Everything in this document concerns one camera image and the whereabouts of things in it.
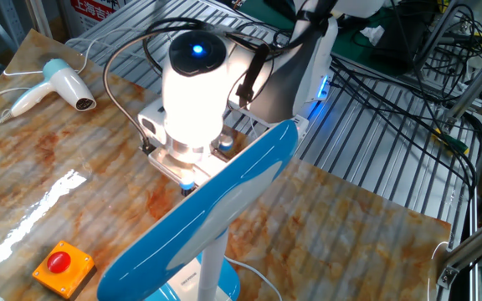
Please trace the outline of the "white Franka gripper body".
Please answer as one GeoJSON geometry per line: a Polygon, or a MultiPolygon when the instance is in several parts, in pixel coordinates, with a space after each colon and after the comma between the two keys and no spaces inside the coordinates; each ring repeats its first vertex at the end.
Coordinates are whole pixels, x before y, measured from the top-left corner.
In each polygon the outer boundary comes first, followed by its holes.
{"type": "Polygon", "coordinates": [[[181,188],[201,186],[210,175],[199,165],[206,159],[206,148],[193,148],[169,136],[165,130],[166,111],[161,98],[154,99],[137,116],[146,137],[156,147],[149,162],[181,188]]]}

